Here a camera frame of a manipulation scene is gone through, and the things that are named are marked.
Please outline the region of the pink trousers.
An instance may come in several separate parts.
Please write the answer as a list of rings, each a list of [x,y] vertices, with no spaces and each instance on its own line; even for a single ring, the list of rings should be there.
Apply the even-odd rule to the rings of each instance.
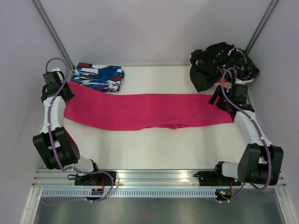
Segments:
[[[209,95],[115,95],[74,82],[74,97],[66,103],[64,117],[76,123],[109,131],[138,131],[158,127],[178,129],[233,122],[230,115],[210,105]]]

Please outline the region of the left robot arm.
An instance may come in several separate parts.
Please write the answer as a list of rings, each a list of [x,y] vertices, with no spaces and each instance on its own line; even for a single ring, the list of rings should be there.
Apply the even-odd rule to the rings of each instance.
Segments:
[[[41,131],[33,137],[37,149],[46,168],[52,170],[74,170],[85,175],[91,185],[101,182],[102,174],[96,163],[80,155],[73,138],[64,127],[64,110],[66,102],[74,97],[59,68],[43,74],[45,85],[42,89],[41,101],[44,106],[44,122]]]

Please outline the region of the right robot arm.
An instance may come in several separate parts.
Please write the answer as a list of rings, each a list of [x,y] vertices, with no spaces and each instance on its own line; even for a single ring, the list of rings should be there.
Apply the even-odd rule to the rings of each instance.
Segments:
[[[262,132],[255,110],[247,102],[247,90],[245,84],[232,84],[229,89],[219,85],[209,99],[209,104],[216,105],[231,116],[246,144],[238,163],[218,162],[213,180],[219,185],[234,178],[255,185],[275,186],[284,152],[281,147],[274,146]]]

